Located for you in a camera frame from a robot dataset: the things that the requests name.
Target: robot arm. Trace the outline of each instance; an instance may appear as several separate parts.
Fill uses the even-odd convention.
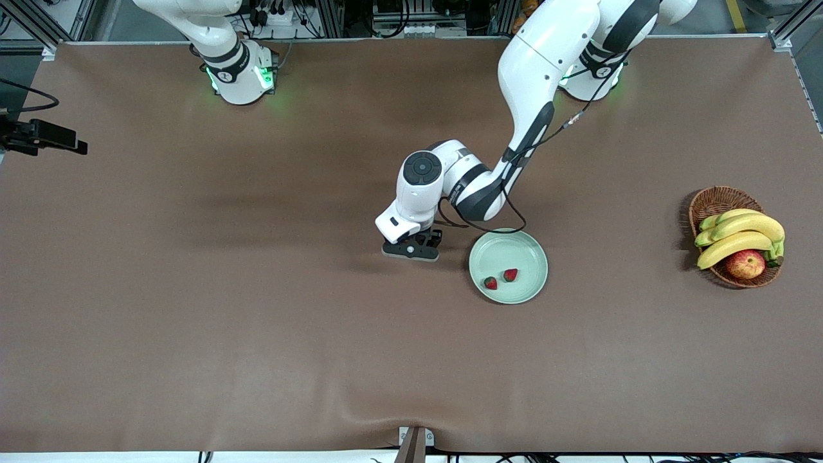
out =
[[[134,0],[191,40],[212,79],[212,87],[233,105],[246,105],[274,88],[272,51],[240,40],[226,15],[240,0]]]
[[[431,236],[429,230],[441,195],[465,220],[494,217],[531,159],[534,144],[551,123],[557,87],[584,101],[602,98],[616,84],[628,51],[651,32],[655,22],[679,21],[695,3],[543,2],[511,40],[498,64],[500,89],[514,119],[514,135],[495,169],[490,171],[457,140],[412,153],[400,170],[397,198],[375,220],[386,238],[384,253],[436,260],[436,250],[431,248],[439,243],[439,235]]]
[[[497,77],[514,119],[514,135],[493,171],[457,140],[412,153],[398,176],[397,199],[375,223],[390,244],[431,227],[442,194],[471,221],[494,217],[552,117],[552,100],[568,64],[600,20],[598,0],[546,0],[503,52]],[[397,248],[416,257],[414,245]]]

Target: strawberry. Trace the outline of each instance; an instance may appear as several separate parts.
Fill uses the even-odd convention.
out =
[[[517,278],[517,269],[508,269],[503,272],[503,279],[511,283]]]
[[[497,289],[497,278],[495,278],[495,277],[486,278],[485,280],[483,280],[483,286],[485,286],[486,288],[489,288],[491,290]]]

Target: brown table surface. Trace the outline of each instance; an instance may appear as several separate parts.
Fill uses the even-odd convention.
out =
[[[538,150],[512,195],[551,267],[529,303],[473,287],[474,231],[435,264],[380,254],[409,152],[502,153],[504,47],[296,44],[275,96],[232,107],[184,46],[62,46],[38,116],[90,153],[0,168],[0,451],[384,447],[409,423],[452,451],[823,450],[823,143],[767,40],[647,40]],[[710,185],[785,225],[770,286],[692,269],[681,203]]]

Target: fruit basket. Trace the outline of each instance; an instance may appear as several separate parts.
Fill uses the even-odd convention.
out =
[[[691,200],[689,205],[689,225],[695,237],[700,233],[700,222],[714,214],[726,211],[746,208],[754,209],[760,213],[765,213],[754,198],[739,189],[729,186],[712,186],[702,189]],[[717,264],[710,268],[711,272],[723,282],[735,288],[760,288],[773,282],[780,275],[781,267],[767,268],[757,277],[744,280],[733,277],[725,265]]]

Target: plate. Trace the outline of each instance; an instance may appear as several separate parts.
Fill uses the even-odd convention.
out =
[[[511,228],[501,228],[498,232]],[[517,269],[512,283],[503,280],[503,272]],[[521,304],[535,297],[549,276],[546,252],[525,231],[516,233],[486,233],[472,247],[468,257],[468,272],[477,289],[492,301],[501,304]],[[497,289],[483,286],[483,280],[497,278]]]

